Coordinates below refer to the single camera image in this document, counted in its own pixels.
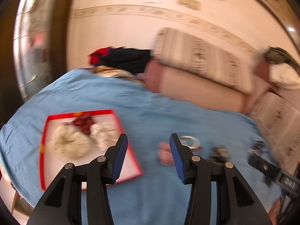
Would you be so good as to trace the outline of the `light blue towel blanket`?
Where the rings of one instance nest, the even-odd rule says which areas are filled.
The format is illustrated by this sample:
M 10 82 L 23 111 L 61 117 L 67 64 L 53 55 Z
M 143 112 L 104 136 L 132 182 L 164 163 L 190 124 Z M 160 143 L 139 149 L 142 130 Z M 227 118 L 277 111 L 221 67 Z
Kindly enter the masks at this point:
M 38 160 L 47 116 L 100 109 L 117 112 L 143 170 L 141 177 L 108 188 L 115 224 L 184 223 L 191 188 L 182 184 L 175 167 L 158 160 L 159 143 L 167 142 L 172 133 L 197 138 L 203 158 L 212 147 L 224 145 L 266 209 L 280 196 L 280 188 L 268 187 L 263 175 L 248 164 L 248 149 L 261 140 L 248 116 L 203 109 L 137 83 L 75 69 L 29 99 L 1 129 L 1 164 L 32 206 L 43 195 Z

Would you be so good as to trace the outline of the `patterned beige scarf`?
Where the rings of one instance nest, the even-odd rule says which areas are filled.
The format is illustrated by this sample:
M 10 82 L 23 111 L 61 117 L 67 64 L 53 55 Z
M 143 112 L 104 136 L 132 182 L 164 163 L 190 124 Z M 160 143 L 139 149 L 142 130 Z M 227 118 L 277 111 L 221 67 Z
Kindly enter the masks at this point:
M 94 68 L 90 68 L 89 70 L 96 75 L 100 75 L 101 77 L 117 78 L 138 84 L 143 84 L 143 82 L 140 79 L 138 79 L 135 75 L 125 70 L 116 69 L 108 66 L 97 66 Z

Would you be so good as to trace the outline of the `white cherry print scrunchie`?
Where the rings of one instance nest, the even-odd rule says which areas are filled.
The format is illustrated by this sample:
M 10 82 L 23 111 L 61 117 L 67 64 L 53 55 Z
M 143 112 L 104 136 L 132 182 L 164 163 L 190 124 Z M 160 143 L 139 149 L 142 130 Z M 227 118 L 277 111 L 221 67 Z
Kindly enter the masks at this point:
M 119 139 L 119 132 L 110 123 L 95 123 L 90 127 L 90 137 L 96 142 L 100 151 L 107 151 Z

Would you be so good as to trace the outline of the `red white checked scrunchie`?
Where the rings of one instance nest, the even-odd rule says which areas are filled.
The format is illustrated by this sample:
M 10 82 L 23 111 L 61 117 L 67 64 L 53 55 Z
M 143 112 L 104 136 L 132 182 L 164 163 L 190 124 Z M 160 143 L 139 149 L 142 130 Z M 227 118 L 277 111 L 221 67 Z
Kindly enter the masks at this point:
M 170 150 L 170 145 L 167 142 L 160 142 L 159 144 L 159 151 L 158 151 L 158 158 L 162 165 L 166 166 L 173 166 L 174 160 L 172 157 L 172 153 Z

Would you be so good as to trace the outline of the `pink bed mattress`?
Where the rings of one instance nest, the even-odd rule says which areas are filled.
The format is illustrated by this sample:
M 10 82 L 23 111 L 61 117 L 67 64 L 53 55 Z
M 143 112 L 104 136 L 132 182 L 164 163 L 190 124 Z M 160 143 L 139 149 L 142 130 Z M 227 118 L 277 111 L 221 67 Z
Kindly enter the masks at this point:
M 248 115 L 256 103 L 271 92 L 287 101 L 288 112 L 280 116 L 299 116 L 299 90 L 283 90 L 269 81 L 269 66 L 260 61 L 254 70 L 254 90 L 244 94 L 206 78 L 151 60 L 145 70 L 146 88 L 174 100 L 191 102 L 210 110 L 233 111 Z

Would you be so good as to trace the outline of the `red clothing item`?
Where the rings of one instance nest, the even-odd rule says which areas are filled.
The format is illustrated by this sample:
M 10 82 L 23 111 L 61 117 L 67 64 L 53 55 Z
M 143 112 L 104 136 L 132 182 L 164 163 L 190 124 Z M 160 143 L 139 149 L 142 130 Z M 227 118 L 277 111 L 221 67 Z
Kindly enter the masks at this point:
M 98 66 L 101 63 L 101 59 L 109 54 L 110 47 L 100 48 L 89 55 L 89 64 L 92 66 Z

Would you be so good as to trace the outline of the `cream dotted organza scrunchie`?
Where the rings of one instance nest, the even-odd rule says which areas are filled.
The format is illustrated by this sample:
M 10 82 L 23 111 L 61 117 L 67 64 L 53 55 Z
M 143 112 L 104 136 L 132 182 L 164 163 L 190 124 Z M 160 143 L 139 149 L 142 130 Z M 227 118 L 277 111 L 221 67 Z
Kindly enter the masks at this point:
M 92 144 L 77 126 L 63 122 L 53 131 L 48 146 L 56 155 L 77 159 L 87 155 Z

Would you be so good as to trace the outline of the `black clothing pile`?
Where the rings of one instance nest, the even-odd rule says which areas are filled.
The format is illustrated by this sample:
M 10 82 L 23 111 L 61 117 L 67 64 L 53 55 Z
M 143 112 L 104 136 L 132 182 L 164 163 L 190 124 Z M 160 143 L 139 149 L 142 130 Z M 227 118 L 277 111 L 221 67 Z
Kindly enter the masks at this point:
M 149 49 L 109 48 L 107 55 L 99 56 L 99 62 L 96 65 L 120 69 L 136 75 L 144 72 L 151 58 Z

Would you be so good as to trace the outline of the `stained glass wooden door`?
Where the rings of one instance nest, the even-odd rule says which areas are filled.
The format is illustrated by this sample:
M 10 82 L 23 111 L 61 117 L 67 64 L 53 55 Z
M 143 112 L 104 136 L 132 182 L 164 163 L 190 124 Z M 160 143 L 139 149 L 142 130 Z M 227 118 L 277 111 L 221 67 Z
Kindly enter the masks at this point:
M 1 125 L 67 71 L 72 0 L 1 0 Z

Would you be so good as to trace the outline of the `grey white cloth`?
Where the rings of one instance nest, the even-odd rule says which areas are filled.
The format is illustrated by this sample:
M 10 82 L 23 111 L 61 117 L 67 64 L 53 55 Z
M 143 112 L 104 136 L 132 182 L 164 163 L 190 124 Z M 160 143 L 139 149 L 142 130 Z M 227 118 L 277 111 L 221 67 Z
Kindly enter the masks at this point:
M 299 63 L 284 49 L 269 47 L 263 55 L 269 63 L 269 80 L 284 90 L 299 90 Z

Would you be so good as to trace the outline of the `red cardboard box tray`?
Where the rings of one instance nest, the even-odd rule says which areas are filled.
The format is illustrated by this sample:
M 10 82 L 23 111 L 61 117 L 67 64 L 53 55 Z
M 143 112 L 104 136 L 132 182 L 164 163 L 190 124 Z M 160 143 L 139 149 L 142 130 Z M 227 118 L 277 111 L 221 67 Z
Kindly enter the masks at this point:
M 84 165 L 104 155 L 124 132 L 112 109 L 47 116 L 40 144 L 41 189 L 48 188 L 66 163 Z

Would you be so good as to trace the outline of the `red polka dot scrunchie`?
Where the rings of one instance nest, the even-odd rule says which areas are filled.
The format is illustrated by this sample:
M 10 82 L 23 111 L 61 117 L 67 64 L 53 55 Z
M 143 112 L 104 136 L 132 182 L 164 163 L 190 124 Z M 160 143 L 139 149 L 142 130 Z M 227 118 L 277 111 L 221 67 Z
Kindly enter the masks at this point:
M 91 126 L 95 124 L 92 116 L 90 113 L 83 113 L 77 116 L 73 121 L 72 124 L 80 128 L 80 130 L 86 134 L 90 135 L 91 133 Z

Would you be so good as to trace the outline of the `grey organza scrunchie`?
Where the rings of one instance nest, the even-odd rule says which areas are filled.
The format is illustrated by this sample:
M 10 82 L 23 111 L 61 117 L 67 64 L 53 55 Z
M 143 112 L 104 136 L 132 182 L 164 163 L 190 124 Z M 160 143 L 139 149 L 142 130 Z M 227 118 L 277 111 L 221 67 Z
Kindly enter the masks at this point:
M 229 153 L 225 146 L 217 146 L 211 149 L 211 154 L 207 159 L 210 163 L 222 165 L 229 161 Z

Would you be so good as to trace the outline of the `striped floral pillow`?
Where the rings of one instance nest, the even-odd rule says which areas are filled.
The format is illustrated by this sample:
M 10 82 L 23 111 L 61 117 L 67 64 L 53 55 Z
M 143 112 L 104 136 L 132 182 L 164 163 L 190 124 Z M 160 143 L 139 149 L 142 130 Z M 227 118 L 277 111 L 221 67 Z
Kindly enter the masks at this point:
M 180 69 L 244 94 L 254 90 L 248 65 L 234 54 L 178 29 L 159 29 L 153 57 L 165 66 Z
M 278 165 L 294 173 L 299 162 L 299 111 L 267 92 L 250 113 Z

